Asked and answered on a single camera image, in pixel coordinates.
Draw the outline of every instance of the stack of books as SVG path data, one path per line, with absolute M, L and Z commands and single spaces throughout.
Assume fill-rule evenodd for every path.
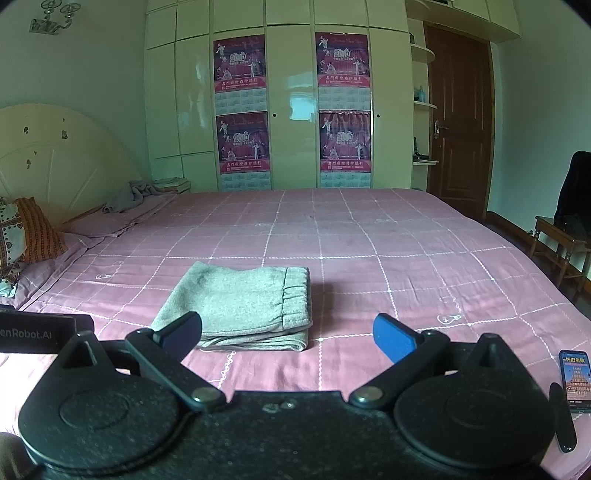
M 154 185 L 166 193 L 182 193 L 191 189 L 191 182 L 187 179 L 182 179 L 179 177 L 155 180 Z

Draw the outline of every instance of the headboard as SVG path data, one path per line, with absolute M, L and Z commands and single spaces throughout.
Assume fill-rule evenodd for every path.
M 0 109 L 0 196 L 35 197 L 53 225 L 137 179 L 124 147 L 88 117 L 37 103 Z

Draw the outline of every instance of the pillow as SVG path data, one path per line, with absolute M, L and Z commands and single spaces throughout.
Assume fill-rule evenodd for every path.
M 18 261 L 27 244 L 22 217 L 15 203 L 0 206 L 0 269 Z
M 14 298 L 17 292 L 18 277 L 25 267 L 23 262 L 16 262 L 0 268 L 0 297 Z
M 27 244 L 22 261 L 37 263 L 52 260 L 66 252 L 59 235 L 43 215 L 34 198 L 20 198 L 14 203 L 18 207 Z

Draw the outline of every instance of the smartphone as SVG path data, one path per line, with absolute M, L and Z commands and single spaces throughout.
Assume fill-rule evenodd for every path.
M 591 413 L 591 367 L 586 352 L 561 350 L 560 371 L 572 413 Z

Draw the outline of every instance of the pink bedsheet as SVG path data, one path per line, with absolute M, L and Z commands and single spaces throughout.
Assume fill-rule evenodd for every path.
M 560 382 L 560 349 L 591 351 L 591 323 L 524 254 L 414 190 L 184 194 L 89 250 L 28 310 L 88 313 L 100 339 L 122 338 L 150 325 L 196 261 L 310 269 L 314 326 L 306 351 L 195 351 L 185 359 L 227 395 L 341 390 L 347 397 L 391 364 L 372 339 L 379 312 L 456 341 L 498 333 L 546 392 Z M 0 429 L 16 428 L 20 405 L 52 358 L 4 358 Z M 544 459 L 557 478 L 575 478 L 589 465 L 589 415 L 575 425 L 576 450 L 560 453 L 553 442 Z

